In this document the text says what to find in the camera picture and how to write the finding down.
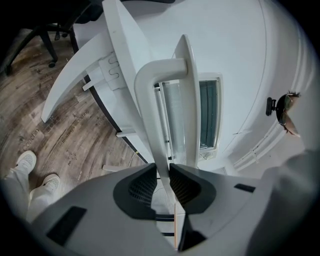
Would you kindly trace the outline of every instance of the window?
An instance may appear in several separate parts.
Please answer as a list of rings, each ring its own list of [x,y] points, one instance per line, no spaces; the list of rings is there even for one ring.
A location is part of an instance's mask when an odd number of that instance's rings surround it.
[[[217,80],[199,81],[201,100],[200,149],[215,145],[217,123]]]

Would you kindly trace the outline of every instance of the shoe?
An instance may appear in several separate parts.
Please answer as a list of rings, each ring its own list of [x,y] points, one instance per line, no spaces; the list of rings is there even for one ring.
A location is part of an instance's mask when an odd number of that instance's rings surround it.
[[[30,192],[29,198],[30,200],[32,199],[34,192],[36,189],[42,187],[42,186],[46,186],[48,189],[50,189],[52,191],[52,193],[56,192],[57,188],[59,187],[60,184],[60,178],[58,175],[56,174],[50,174],[47,177],[44,178],[41,186],[36,187],[35,189],[33,189]]]
[[[19,168],[26,170],[29,174],[35,168],[36,162],[37,157],[35,153],[28,150],[19,156],[18,160],[16,161],[16,164]]]

